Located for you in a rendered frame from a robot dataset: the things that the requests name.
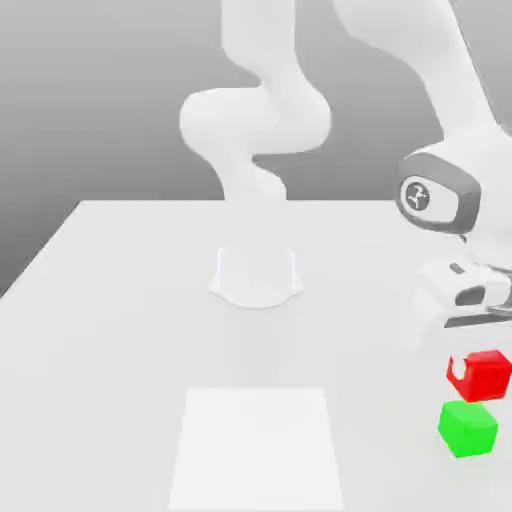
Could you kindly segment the small red cube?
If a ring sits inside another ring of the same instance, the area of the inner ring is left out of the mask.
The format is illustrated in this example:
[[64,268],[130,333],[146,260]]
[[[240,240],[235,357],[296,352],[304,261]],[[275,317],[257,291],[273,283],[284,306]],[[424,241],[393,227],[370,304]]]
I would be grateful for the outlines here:
[[464,375],[453,372],[454,358],[448,362],[446,377],[468,403],[503,399],[512,376],[512,362],[499,350],[468,354],[464,359]]

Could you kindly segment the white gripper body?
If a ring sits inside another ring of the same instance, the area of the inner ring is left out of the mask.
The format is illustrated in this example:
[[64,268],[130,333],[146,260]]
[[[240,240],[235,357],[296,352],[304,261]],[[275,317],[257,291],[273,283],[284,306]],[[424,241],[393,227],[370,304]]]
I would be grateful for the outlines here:
[[455,355],[512,346],[512,318],[449,308],[425,289],[411,302],[411,351],[425,356]]

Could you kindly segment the small green cube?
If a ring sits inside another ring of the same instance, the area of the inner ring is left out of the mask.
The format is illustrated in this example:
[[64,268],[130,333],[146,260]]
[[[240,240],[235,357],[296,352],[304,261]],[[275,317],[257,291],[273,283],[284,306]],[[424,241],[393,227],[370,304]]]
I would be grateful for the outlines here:
[[481,403],[448,401],[441,408],[438,432],[454,457],[480,456],[492,452],[498,422]]

